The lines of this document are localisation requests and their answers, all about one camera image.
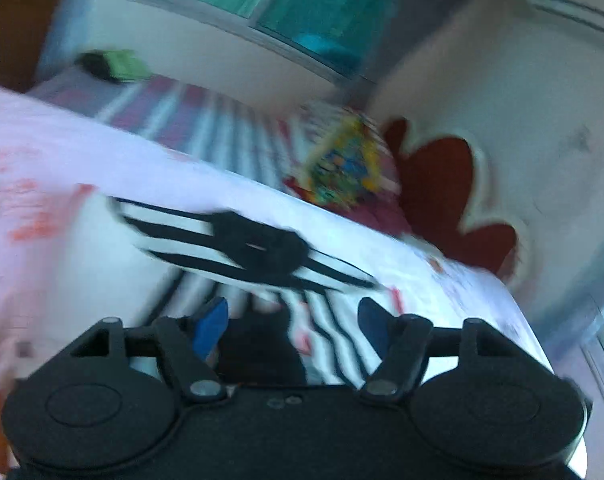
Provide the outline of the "striped white knit sweater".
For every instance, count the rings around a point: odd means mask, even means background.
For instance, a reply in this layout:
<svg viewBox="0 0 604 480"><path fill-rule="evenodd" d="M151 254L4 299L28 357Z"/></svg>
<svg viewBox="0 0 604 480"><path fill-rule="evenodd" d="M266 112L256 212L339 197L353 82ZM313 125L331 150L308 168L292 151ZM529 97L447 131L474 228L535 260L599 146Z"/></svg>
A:
<svg viewBox="0 0 604 480"><path fill-rule="evenodd" d="M391 295L371 273L296 232L232 210L190 212L94 193L75 217L59 278L80 326L149 326L215 297L228 326L210 355L226 382L364 386L380 359L357 312Z"/></svg>

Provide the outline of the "green and black clothes pile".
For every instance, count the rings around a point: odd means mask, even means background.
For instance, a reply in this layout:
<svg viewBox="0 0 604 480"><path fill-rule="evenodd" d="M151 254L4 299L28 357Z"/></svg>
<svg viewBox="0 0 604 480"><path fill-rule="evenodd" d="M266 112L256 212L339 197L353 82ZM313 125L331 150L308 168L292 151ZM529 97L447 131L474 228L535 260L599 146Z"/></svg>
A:
<svg viewBox="0 0 604 480"><path fill-rule="evenodd" d="M93 50L79 55L76 63L91 76L114 84L128 84L151 76L148 65L133 50Z"/></svg>

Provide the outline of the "pink floral bed quilt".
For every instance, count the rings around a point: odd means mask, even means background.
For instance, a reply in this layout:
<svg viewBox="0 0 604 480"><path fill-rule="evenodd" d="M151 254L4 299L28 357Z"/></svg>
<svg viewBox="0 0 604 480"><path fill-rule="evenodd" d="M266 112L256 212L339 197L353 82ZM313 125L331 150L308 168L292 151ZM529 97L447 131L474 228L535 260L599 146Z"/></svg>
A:
<svg viewBox="0 0 604 480"><path fill-rule="evenodd" d="M232 260L211 243L218 211L306 240L294 284L232 278ZM285 334L315 384L357 387L377 367L356 321L365 296L439 326L483 318L544 358L491 273L0 88L0 391L102 318L179 318L213 296L232 316L249 302L287 308Z"/></svg>

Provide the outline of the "red heart-shaped headboard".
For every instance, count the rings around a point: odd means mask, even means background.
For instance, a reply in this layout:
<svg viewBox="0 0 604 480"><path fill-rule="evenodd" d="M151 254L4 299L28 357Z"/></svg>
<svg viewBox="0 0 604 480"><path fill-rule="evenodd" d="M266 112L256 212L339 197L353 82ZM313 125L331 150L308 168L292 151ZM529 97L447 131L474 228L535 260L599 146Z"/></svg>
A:
<svg viewBox="0 0 604 480"><path fill-rule="evenodd" d="M488 158L466 133L421 136L404 117L389 119L381 136L399 182L398 206L413 236L446 258L493 273L510 290L532 263L526 224L492 203Z"/></svg>

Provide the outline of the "colourful cartoon pillow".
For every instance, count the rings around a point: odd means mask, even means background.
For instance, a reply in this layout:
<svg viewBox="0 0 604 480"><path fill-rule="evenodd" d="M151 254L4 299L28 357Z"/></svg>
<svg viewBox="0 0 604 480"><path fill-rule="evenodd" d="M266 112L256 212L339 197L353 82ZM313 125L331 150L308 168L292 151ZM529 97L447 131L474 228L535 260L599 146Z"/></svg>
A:
<svg viewBox="0 0 604 480"><path fill-rule="evenodd" d="M378 141L358 114L331 126L305 160L300 186L319 206L351 209L381 188Z"/></svg>

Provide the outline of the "striped bed sheet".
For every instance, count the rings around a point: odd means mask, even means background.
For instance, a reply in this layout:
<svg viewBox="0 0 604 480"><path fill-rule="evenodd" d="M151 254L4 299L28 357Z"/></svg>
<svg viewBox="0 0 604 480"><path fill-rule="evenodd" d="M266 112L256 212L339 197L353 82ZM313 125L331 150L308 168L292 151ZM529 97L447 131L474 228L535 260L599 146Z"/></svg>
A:
<svg viewBox="0 0 604 480"><path fill-rule="evenodd" d="M116 84L73 66L29 96L288 193L301 127L162 75Z"/></svg>

